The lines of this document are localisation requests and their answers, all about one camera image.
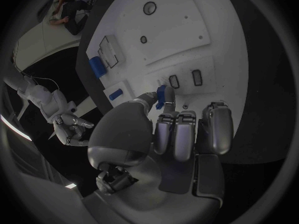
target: white task board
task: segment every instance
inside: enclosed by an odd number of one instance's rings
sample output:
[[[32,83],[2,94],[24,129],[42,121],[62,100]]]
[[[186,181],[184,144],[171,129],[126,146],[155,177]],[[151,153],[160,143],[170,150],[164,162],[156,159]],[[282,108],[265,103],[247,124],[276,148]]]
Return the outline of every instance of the white task board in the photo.
[[[144,13],[154,2],[156,10]],[[193,0],[115,0],[100,21],[87,49],[91,58],[105,35],[115,35],[127,63],[145,66],[210,43],[206,25]],[[141,43],[141,37],[147,43]]]
[[[192,71],[200,70],[202,86],[195,86]],[[176,75],[179,88],[174,89],[176,95],[191,95],[216,92],[215,68],[213,57],[208,56],[200,59],[178,63],[145,75],[147,86],[159,87],[170,86],[169,77]]]
[[[123,91],[123,94],[118,96],[113,101],[110,100],[109,95],[111,95],[113,92],[117,91],[118,89],[121,89]],[[110,86],[109,88],[104,90],[104,93],[113,107],[116,107],[124,102],[135,99],[135,95],[127,81],[121,81],[113,86]]]

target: white robot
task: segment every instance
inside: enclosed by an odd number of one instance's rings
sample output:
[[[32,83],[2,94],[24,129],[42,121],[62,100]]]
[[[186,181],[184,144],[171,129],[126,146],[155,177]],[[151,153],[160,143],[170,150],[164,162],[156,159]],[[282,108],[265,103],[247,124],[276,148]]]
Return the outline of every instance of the white robot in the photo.
[[[87,140],[80,139],[85,128],[92,128],[94,124],[74,115],[77,111],[75,103],[67,102],[61,91],[51,93],[46,87],[37,85],[29,76],[23,76],[12,63],[7,67],[4,82],[16,90],[21,98],[30,100],[39,107],[46,121],[53,124],[54,132],[63,144],[88,146]]]

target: robotic hand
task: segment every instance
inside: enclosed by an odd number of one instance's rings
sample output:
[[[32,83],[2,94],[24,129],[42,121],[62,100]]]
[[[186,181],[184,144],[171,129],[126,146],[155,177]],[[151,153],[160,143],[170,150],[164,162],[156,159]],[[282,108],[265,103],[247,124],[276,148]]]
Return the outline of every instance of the robotic hand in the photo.
[[[41,111],[48,123],[54,125],[54,133],[65,145],[88,146],[88,141],[80,141],[85,133],[85,128],[94,125],[84,119],[78,118],[73,113],[77,111],[73,101],[67,102],[61,91],[50,92],[41,85],[36,85],[34,80],[24,76],[9,64],[4,82],[17,91],[18,95],[30,100]]]
[[[147,115],[158,101],[164,106],[154,136],[152,122]],[[209,152],[224,154],[229,151],[233,135],[231,112],[223,103],[212,103],[204,111]],[[99,190],[107,195],[132,185],[136,180],[124,169],[144,161],[153,143],[157,154],[173,147],[178,162],[189,160],[194,150],[196,114],[194,111],[175,111],[174,89],[161,86],[157,92],[145,93],[133,101],[122,103],[109,111],[93,131],[88,148],[90,164],[102,170],[96,179]]]

